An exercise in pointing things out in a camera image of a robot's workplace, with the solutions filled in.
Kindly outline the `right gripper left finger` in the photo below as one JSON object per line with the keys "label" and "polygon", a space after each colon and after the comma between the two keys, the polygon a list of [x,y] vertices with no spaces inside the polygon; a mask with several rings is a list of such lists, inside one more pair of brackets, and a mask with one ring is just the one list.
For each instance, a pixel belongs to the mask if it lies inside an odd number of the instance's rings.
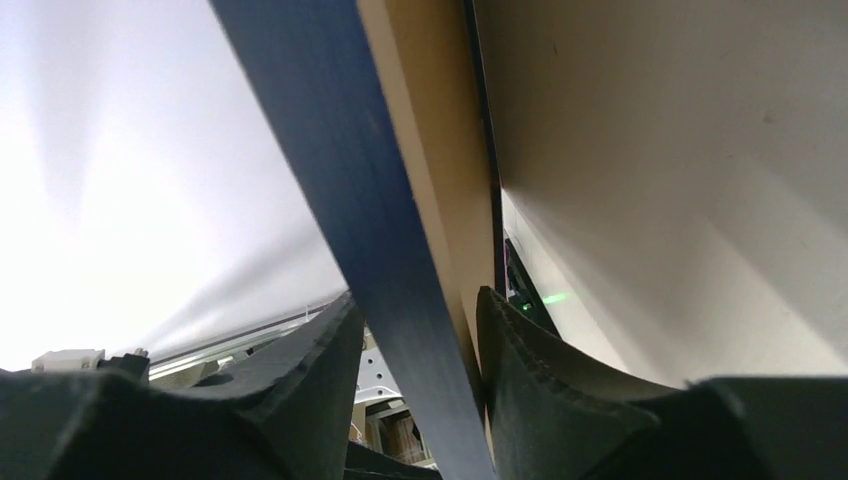
{"label": "right gripper left finger", "polygon": [[5,479],[338,479],[364,319],[343,294],[196,385],[116,368],[5,374]]}

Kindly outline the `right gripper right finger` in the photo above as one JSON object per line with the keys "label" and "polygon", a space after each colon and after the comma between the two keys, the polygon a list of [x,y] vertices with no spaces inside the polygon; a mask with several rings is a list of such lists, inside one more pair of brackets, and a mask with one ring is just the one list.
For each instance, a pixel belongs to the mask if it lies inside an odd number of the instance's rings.
{"label": "right gripper right finger", "polygon": [[843,479],[843,377],[675,389],[594,359],[483,287],[477,323],[502,479]]}

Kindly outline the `blue wooden picture frame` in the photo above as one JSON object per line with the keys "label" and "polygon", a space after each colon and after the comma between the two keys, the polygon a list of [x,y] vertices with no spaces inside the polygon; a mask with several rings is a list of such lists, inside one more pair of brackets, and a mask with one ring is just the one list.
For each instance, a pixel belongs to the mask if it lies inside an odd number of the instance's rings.
{"label": "blue wooden picture frame", "polygon": [[491,479],[475,387],[352,1],[213,9],[446,479]]}

